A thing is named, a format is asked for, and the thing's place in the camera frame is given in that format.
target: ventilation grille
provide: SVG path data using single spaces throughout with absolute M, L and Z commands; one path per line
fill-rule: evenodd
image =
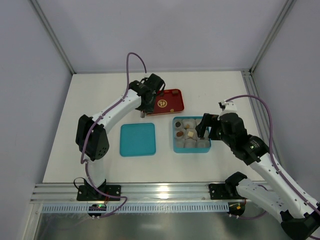
M 41 213 L 43 214 L 67 214 L 67 213 L 97 213 L 89 211 L 92 204 L 88 203 L 56 203 L 44 204 Z M 109 213 L 115 210 L 119 204 L 108 203 L 104 211 L 99 213 Z M 182 202 L 182 203 L 126 203 L 120 208 L 119 214 L 133 213 L 212 213 L 228 212 L 227 202 Z

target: wall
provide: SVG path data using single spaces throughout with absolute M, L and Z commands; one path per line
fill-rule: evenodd
M 254 73 L 292 177 L 320 201 L 320 1 L 298 0 Z
M 71 74 L 28 1 L 2 1 L 0 23 L 0 233 L 14 240 L 42 181 Z
M 38 0 L 77 73 L 248 69 L 285 1 Z

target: table surface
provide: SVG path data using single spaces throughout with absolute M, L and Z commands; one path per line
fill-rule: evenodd
M 247 93 L 240 71 L 155 74 L 165 81 L 166 89 L 181 90 L 184 111 L 140 118 L 140 112 L 134 110 L 119 121 L 108 134 L 110 148 L 103 158 L 107 182 L 221 182 L 238 171 L 253 181 L 263 180 L 244 162 L 235 158 L 228 146 L 221 141 L 212 141 L 208 153 L 180 154 L 173 150 L 173 118 L 202 116 L 204 113 L 219 114 L 221 110 L 218 102 Z M 140 80 L 143 76 L 143 73 L 131 73 L 130 81 Z M 45 171 L 44 183 L 71 183 L 75 178 L 85 176 L 85 166 L 80 164 L 81 153 L 75 142 L 79 117 L 83 114 L 92 116 L 106 108 L 124 92 L 125 87 L 125 73 L 73 75 Z M 258 136 L 249 99 L 237 99 L 235 103 L 248 133 Z M 120 155 L 120 128 L 123 124 L 130 123 L 154 123 L 155 155 Z

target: gray floor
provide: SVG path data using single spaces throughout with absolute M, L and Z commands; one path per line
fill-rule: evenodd
M 247 204 L 246 216 L 259 213 Z M 87 214 L 42 214 L 36 240 L 288 240 L 269 214 L 237 220 L 226 213 L 117 214 L 85 220 Z

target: yellow square object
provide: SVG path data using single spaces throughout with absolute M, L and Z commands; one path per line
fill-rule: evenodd
M 192 131 L 189 131 L 189 132 L 188 132 L 188 136 L 189 136 L 190 138 L 192 138 L 192 137 L 194 136 L 194 133 L 193 133 Z

